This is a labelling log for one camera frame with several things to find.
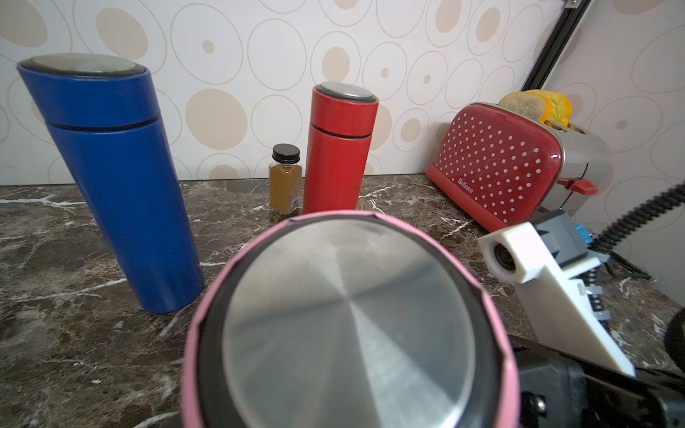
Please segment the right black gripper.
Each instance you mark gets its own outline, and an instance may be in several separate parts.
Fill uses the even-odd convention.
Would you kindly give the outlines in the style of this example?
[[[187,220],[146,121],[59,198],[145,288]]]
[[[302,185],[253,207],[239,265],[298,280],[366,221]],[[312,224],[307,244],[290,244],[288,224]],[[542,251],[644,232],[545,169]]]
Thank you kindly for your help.
[[[638,368],[626,376],[509,337],[521,390],[520,427],[684,427],[684,377]]]

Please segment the pink thermos bottle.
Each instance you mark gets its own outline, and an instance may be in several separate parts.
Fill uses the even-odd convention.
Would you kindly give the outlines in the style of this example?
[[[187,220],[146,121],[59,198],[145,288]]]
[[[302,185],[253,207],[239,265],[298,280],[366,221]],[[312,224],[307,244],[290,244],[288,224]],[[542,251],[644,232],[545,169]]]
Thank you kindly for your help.
[[[378,212],[287,219],[188,330],[181,427],[515,427],[517,363],[479,281]]]

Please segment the red thermos bottle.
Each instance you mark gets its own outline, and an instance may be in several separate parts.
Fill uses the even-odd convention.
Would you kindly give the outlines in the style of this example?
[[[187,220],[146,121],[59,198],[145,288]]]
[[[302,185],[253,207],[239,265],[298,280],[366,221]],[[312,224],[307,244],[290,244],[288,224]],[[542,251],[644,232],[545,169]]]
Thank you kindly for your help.
[[[378,107],[363,87],[333,81],[314,87],[303,213],[356,209]]]

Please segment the blue thermos bottle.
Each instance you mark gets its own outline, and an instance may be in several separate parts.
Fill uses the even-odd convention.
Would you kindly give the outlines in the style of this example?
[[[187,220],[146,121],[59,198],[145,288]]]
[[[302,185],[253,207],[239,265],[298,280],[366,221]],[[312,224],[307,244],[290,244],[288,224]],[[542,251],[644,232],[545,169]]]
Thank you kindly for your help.
[[[95,53],[17,69],[141,306],[187,306],[203,274],[151,71]]]

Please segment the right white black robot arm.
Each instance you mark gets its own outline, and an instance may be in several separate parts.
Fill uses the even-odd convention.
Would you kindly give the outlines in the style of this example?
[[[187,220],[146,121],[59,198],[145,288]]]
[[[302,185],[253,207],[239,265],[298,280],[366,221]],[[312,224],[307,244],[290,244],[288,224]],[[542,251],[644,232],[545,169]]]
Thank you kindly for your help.
[[[684,182],[608,226],[590,246],[608,255],[651,220],[684,204]],[[634,376],[523,338],[509,336],[518,365],[518,427],[684,427],[684,308],[664,336],[681,374],[638,368]]]

